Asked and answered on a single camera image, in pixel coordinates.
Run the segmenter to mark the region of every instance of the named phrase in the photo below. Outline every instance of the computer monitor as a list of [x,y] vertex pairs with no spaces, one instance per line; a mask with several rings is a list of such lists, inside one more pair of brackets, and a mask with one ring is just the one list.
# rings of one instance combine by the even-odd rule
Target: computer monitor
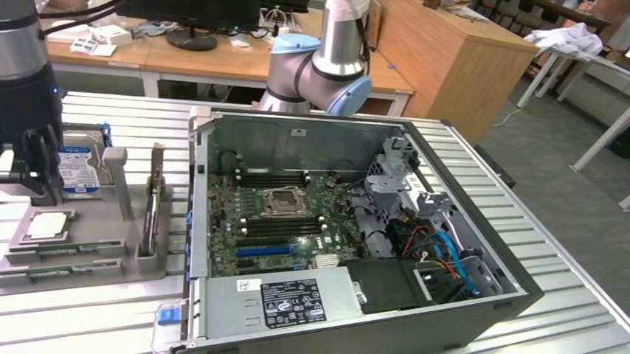
[[241,30],[258,29],[261,0],[131,0],[121,6],[118,14],[157,21],[173,21],[190,26],[174,31],[167,40],[189,50],[210,50],[217,46],[211,33],[197,28]]
[[267,9],[279,6],[279,10],[285,12],[309,12],[309,0],[262,0],[262,5]]

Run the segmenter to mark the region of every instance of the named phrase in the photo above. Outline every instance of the warning label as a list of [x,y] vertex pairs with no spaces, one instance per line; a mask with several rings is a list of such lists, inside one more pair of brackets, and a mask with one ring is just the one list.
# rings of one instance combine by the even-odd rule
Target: warning label
[[315,279],[263,284],[261,292],[267,327],[281,328],[326,321]]

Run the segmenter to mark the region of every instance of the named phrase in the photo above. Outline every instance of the metal slotted table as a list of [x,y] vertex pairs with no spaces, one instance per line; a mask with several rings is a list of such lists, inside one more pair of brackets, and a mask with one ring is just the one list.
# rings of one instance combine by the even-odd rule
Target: metal slotted table
[[[149,282],[0,296],[0,353],[151,353],[154,312],[182,298],[189,198],[189,112],[203,103],[71,92],[66,122],[107,122],[129,148],[131,184],[149,176],[154,142],[167,146],[166,178],[175,188],[167,277]],[[246,108],[243,105],[215,107]],[[630,321],[457,131],[416,120],[464,189],[546,295],[518,319],[492,327],[450,353],[630,353]],[[440,190],[428,166],[421,167]],[[27,201],[0,197],[0,254]],[[179,326],[161,336],[178,338]]]

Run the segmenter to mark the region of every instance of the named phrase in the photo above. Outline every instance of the monitor stand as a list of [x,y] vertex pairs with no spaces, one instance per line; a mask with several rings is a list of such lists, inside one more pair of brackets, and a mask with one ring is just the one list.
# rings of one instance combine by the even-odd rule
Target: monitor stand
[[197,32],[191,26],[187,31],[174,31],[167,34],[167,41],[178,48],[203,52],[215,49],[217,39],[211,33]]

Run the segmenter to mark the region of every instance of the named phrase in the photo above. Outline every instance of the circuit board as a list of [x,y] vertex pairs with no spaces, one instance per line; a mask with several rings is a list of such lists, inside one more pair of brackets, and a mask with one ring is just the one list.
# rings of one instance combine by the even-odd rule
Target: circuit board
[[[283,188],[245,188],[237,185],[233,177],[210,175],[209,197],[211,199],[210,224],[213,277],[229,277],[239,274],[255,274],[266,271],[290,271],[314,267],[314,258],[319,254],[338,254],[339,261],[358,258],[358,244],[349,240],[349,235],[358,239],[360,229],[349,208],[334,210],[335,197],[348,184],[327,186],[329,174],[310,175],[307,187],[299,187],[306,204],[305,215],[298,218],[325,218],[327,229],[311,235],[289,235],[290,254],[259,257],[238,257],[238,240],[246,238],[242,233],[242,219],[250,221],[270,220],[266,215],[265,194]],[[246,249],[265,248],[250,246]]]

